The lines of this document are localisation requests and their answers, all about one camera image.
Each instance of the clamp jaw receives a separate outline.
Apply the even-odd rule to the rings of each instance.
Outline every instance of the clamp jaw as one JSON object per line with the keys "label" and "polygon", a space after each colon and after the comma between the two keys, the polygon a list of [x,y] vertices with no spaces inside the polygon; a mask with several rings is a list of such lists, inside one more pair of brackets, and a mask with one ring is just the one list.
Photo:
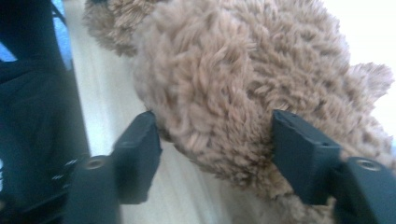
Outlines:
{"label": "clamp jaw", "polygon": [[290,112],[273,114],[274,163],[303,203],[336,199],[340,224],[396,223],[396,178],[384,165],[366,158],[339,158],[340,146]]}

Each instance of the screw hole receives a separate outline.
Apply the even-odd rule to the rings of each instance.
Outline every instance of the screw hole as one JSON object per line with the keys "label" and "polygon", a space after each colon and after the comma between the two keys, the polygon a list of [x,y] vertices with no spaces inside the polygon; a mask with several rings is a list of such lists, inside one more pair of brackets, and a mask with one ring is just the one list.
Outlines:
{"label": "screw hole", "polygon": [[87,162],[86,168],[88,170],[94,170],[103,166],[103,164],[105,164],[103,160],[93,159]]}
{"label": "screw hole", "polygon": [[366,161],[366,160],[358,160],[356,163],[363,169],[369,170],[369,171],[380,171],[381,167],[372,161]]}

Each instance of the teddy bear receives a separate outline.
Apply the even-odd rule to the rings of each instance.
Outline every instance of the teddy bear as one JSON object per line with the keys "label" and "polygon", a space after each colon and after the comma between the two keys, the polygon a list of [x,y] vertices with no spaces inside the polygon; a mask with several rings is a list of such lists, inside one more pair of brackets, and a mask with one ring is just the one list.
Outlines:
{"label": "teddy bear", "polygon": [[282,209],[282,223],[333,223],[333,201],[303,204],[272,162],[275,109],[396,172],[371,115],[393,78],[349,63],[339,21],[318,0],[88,0],[97,42],[133,58],[134,88],[162,138],[203,171]]}

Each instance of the brown teddy bear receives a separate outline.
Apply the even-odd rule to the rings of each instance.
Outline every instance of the brown teddy bear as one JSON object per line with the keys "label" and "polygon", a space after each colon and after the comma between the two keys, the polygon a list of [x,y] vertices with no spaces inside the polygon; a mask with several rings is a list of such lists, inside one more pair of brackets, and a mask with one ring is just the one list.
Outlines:
{"label": "brown teddy bear", "polygon": [[284,223],[332,223],[303,205],[272,163],[274,109],[298,114],[343,148],[396,171],[371,116],[392,73],[351,66],[338,20],[316,0],[89,0],[102,46],[134,57],[135,89],[163,137],[218,178],[283,209]]}

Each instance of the teddy bear ear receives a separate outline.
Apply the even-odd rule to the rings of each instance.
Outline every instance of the teddy bear ear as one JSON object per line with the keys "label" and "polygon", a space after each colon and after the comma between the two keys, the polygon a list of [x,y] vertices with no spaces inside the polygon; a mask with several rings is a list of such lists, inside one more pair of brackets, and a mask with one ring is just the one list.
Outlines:
{"label": "teddy bear ear", "polygon": [[372,102],[385,95],[394,81],[391,69],[384,64],[357,64],[350,68],[349,74],[361,78],[363,88]]}
{"label": "teddy bear ear", "polygon": [[160,0],[87,0],[84,24],[101,47],[134,56],[134,30],[157,2]]}

